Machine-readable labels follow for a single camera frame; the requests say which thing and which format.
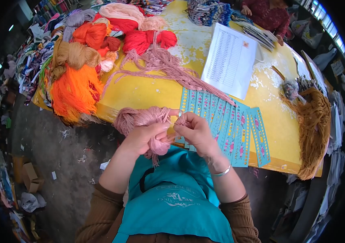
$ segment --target hand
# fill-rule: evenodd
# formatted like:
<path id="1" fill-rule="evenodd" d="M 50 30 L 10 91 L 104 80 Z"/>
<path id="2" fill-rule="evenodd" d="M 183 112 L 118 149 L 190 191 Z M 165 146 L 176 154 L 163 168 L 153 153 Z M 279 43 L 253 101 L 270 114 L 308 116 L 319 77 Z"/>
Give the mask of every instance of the hand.
<path id="1" fill-rule="evenodd" d="M 280 35 L 276 35 L 276 38 L 278 39 L 279 45 L 283 46 L 284 45 L 283 38 Z"/>
<path id="2" fill-rule="evenodd" d="M 120 149 L 125 152 L 134 153 L 137 157 L 150 149 L 148 142 L 151 138 L 167 141 L 167 129 L 170 123 L 154 123 L 150 126 L 136 126 L 124 139 L 120 145 Z"/>
<path id="3" fill-rule="evenodd" d="M 252 16 L 252 11 L 246 5 L 243 5 L 241 13 L 244 14 L 244 15 Z"/>
<path id="4" fill-rule="evenodd" d="M 206 119 L 192 112 L 186 112 L 182 116 L 189 123 L 188 127 L 175 124 L 174 129 L 179 135 L 184 136 L 185 140 L 194 145 L 199 156 L 213 158 L 221 154 Z"/>

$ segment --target silver bracelet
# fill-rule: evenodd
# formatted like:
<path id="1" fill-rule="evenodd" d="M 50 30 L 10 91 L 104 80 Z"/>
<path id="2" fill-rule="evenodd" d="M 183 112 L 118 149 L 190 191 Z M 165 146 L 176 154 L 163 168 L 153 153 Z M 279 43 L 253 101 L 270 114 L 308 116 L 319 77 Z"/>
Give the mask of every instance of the silver bracelet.
<path id="1" fill-rule="evenodd" d="M 224 172 L 221 172 L 219 174 L 213 174 L 215 177 L 220 177 L 220 176 L 223 176 L 224 174 L 228 173 L 230 170 L 230 165 L 229 167 L 224 171 Z"/>

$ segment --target teal apron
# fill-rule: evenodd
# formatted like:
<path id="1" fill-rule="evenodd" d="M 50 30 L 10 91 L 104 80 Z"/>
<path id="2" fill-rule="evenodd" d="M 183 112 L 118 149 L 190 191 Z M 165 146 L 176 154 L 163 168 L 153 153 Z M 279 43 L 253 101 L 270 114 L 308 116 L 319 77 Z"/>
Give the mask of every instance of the teal apron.
<path id="1" fill-rule="evenodd" d="M 129 180 L 129 198 L 113 243 L 125 243 L 130 235 L 169 233 L 208 237 L 232 243 L 228 220 L 203 158 L 171 146 L 159 156 L 159 167 L 140 156 Z"/>

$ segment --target concrete floor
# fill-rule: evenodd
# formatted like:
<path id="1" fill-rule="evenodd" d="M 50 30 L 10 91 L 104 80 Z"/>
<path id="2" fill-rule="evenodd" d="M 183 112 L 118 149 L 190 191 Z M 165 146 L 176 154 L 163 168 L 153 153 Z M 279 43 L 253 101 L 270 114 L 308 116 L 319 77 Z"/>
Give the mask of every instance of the concrete floor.
<path id="1" fill-rule="evenodd" d="M 24 106 L 24 96 L 18 95 L 12 115 L 10 131 L 11 151 L 25 155 L 41 170 L 45 182 L 40 192 L 47 201 L 43 211 L 37 212 L 39 225 L 54 242 L 74 242 L 75 231 L 89 210 L 93 180 L 102 174 L 100 163 L 108 161 L 123 137 L 110 124 L 90 124 L 67 128 L 52 112 L 39 110 L 30 103 Z M 69 129 L 62 139 L 61 131 Z M 77 162 L 87 151 L 86 161 Z M 253 169 L 235 168 L 249 197 L 253 221 L 262 242 L 268 242 L 271 226 L 286 196 L 286 177 L 279 172 L 259 169 L 258 178 Z M 57 179 L 53 180 L 51 172 Z"/>

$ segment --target teal thread organizer card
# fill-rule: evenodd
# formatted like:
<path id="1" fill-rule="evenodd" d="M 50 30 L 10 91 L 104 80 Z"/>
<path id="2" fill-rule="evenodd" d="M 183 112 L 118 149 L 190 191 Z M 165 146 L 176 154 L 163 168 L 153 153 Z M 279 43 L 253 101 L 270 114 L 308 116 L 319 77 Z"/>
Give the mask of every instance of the teal thread organizer card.
<path id="1" fill-rule="evenodd" d="M 196 96 L 197 96 L 197 91 L 189 90 L 189 106 L 188 106 L 187 111 L 194 112 Z M 187 141 L 185 141 L 185 148 L 190 148 L 190 145 Z"/>
<path id="2" fill-rule="evenodd" d="M 253 140 L 255 141 L 257 163 L 259 167 L 262 167 L 271 162 L 264 121 L 258 107 L 248 109 L 247 112 L 251 124 Z"/>
<path id="3" fill-rule="evenodd" d="M 203 97 L 204 93 L 202 91 L 197 92 L 196 100 L 195 100 L 195 108 L 194 113 L 197 115 L 201 115 L 201 109 L 202 109 L 202 103 L 203 103 Z M 190 145 L 189 148 L 190 151 L 196 151 L 194 145 Z"/>
<path id="4" fill-rule="evenodd" d="M 188 104 L 188 97 L 189 95 L 189 90 L 186 89 L 185 87 L 183 87 L 183 90 L 182 90 L 182 98 L 180 100 L 180 110 L 183 111 L 183 112 L 186 112 L 187 110 L 187 104 Z M 182 136 L 176 136 L 175 137 L 175 143 L 185 143 L 185 138 L 182 137 Z"/>
<path id="5" fill-rule="evenodd" d="M 223 139 L 223 144 L 221 145 L 222 152 L 226 155 L 230 162 L 232 162 L 233 157 L 233 150 L 234 150 L 234 131 L 235 131 L 235 123 L 236 120 L 236 107 L 231 106 L 229 120 L 226 124 L 226 131 Z"/>
<path id="6" fill-rule="evenodd" d="M 221 126 L 222 119 L 224 117 L 226 101 L 219 99 L 217 104 L 217 109 L 214 113 L 212 124 L 210 125 L 210 130 L 214 139 L 218 139 L 219 130 Z"/>
<path id="7" fill-rule="evenodd" d="M 216 137 L 218 147 L 222 150 L 223 148 L 223 143 L 226 135 L 226 131 L 228 128 L 228 122 L 229 122 L 229 116 L 230 116 L 230 109 L 232 105 L 227 103 L 225 106 L 225 111 L 224 111 L 224 116 L 221 120 L 221 129 L 218 133 L 218 137 Z"/>
<path id="8" fill-rule="evenodd" d="M 205 118 L 208 124 L 209 124 L 209 108 L 210 108 L 210 94 L 208 92 L 204 92 L 200 117 Z"/>
<path id="9" fill-rule="evenodd" d="M 249 148 L 250 148 L 250 123 L 247 117 L 248 106 L 233 100 L 236 107 L 236 126 L 234 137 L 234 150 L 232 157 L 233 167 L 248 167 Z"/>
<path id="10" fill-rule="evenodd" d="M 218 96 L 213 95 L 213 94 L 211 95 L 211 97 L 210 97 L 210 112 L 209 112 L 210 116 L 209 116 L 209 121 L 208 121 L 209 127 L 212 124 L 215 111 L 217 110 L 218 100 L 219 100 Z"/>

